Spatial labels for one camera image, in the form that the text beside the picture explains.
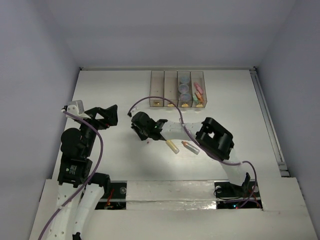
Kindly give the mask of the orange clear highlighter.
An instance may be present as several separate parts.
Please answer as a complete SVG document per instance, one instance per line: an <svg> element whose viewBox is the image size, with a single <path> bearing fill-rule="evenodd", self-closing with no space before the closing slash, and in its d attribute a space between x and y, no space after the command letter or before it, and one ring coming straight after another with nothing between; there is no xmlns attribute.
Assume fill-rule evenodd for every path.
<svg viewBox="0 0 320 240"><path fill-rule="evenodd" d="M197 147L193 146L191 143L189 143L187 141L182 141L181 143L186 149L188 149L189 151L191 151L195 155L198 155L200 153L200 150Z"/></svg>

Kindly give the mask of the clear jar of paper clips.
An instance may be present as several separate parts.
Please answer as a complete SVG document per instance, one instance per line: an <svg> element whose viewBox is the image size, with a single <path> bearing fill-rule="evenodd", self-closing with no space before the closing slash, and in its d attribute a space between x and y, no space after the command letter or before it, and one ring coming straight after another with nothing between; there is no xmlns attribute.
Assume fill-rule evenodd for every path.
<svg viewBox="0 0 320 240"><path fill-rule="evenodd" d="M184 94L184 93L188 93L190 90L189 86L187 84L180 84L178 86L178 91L181 93L181 94Z"/></svg>

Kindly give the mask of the green correction tape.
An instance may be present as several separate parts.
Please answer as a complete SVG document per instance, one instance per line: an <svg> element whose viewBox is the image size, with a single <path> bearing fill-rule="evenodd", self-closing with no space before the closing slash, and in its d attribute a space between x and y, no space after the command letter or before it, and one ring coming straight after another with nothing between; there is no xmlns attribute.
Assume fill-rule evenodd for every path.
<svg viewBox="0 0 320 240"><path fill-rule="evenodd" d="M193 96L193 102L194 102L195 105L198 104L198 98L196 96Z"/></svg>

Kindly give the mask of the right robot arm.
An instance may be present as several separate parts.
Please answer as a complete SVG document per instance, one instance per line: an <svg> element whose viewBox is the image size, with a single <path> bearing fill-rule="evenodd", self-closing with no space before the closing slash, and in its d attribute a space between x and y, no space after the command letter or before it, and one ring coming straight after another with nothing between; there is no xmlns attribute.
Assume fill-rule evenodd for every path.
<svg viewBox="0 0 320 240"><path fill-rule="evenodd" d="M167 119L157 121L145 112L129 113L131 128L144 141L182 140L193 141L198 148L220 162L235 196L242 196L249 189L249 173L235 155L233 135L211 117L197 123L173 122Z"/></svg>

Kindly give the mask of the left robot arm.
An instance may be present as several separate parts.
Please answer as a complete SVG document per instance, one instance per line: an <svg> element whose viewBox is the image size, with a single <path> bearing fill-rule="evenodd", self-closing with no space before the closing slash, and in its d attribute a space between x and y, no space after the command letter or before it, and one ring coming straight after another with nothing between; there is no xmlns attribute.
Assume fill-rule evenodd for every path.
<svg viewBox="0 0 320 240"><path fill-rule="evenodd" d="M56 206L40 240L81 240L99 200L112 193L110 176L97 171L104 150L99 132L118 124L118 106L84 110L75 100L61 112L79 128L68 128L60 137Z"/></svg>

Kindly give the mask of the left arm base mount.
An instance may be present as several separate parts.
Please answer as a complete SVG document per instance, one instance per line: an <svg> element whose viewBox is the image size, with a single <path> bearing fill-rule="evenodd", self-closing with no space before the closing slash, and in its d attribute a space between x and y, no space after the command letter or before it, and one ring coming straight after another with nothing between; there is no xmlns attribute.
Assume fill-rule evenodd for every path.
<svg viewBox="0 0 320 240"><path fill-rule="evenodd" d="M125 210L127 208L127 182L112 181L110 190L98 201L95 210Z"/></svg>

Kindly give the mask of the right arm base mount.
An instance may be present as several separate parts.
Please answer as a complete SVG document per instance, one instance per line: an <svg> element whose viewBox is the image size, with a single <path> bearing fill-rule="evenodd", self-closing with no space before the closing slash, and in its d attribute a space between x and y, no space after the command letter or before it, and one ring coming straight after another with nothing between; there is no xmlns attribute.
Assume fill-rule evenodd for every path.
<svg viewBox="0 0 320 240"><path fill-rule="evenodd" d="M215 182L214 187L213 195L218 210L263 209L259 186L254 181L249 182L245 191L227 181Z"/></svg>

